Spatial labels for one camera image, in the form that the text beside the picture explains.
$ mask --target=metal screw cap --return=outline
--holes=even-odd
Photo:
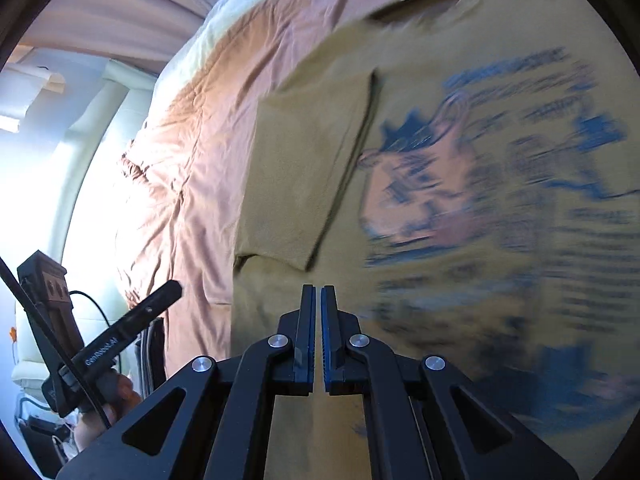
[[[194,372],[206,372],[211,368],[211,359],[208,357],[197,357],[191,363],[191,368],[193,368]]]
[[[356,348],[362,348],[369,344],[370,339],[364,334],[354,334],[349,338],[349,343]]]
[[[427,357],[424,361],[424,364],[427,365],[429,370],[442,370],[445,366],[444,359],[442,357],[438,357],[437,355],[432,355]]]
[[[269,343],[269,346],[271,346],[272,348],[282,348],[283,346],[286,346],[288,342],[289,338],[282,334],[272,335],[267,341],[267,343]]]

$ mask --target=curtain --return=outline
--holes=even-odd
[[[217,0],[52,0],[20,44],[104,56],[160,73]]]

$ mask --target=person's fingers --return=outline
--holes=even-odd
[[[118,396],[121,400],[113,405],[105,404],[103,406],[107,419],[112,425],[142,402],[142,398],[134,391],[133,383],[128,377],[120,375],[118,377],[117,388]],[[74,437],[78,450],[82,451],[91,444],[92,441],[103,434],[105,430],[106,428],[96,412],[90,411],[80,415],[78,425],[74,429]]]
[[[104,413],[111,424],[115,424],[118,420],[116,410],[110,404],[103,407]],[[82,451],[91,444],[96,438],[106,431],[104,424],[100,420],[100,416],[95,411],[90,411],[80,415],[78,425],[74,428],[74,438],[78,451]]]
[[[121,375],[118,378],[118,396],[123,400],[128,400],[133,393],[133,383],[131,379]]]

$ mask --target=t-shirt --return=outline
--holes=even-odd
[[[640,400],[639,79],[585,0],[433,1],[336,30],[261,102],[232,352],[335,285],[592,478]],[[318,384],[278,400],[267,478],[370,478],[360,399]]]

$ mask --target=fabric fold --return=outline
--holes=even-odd
[[[360,153],[375,81],[362,73],[261,101],[236,266],[260,254],[307,268]]]

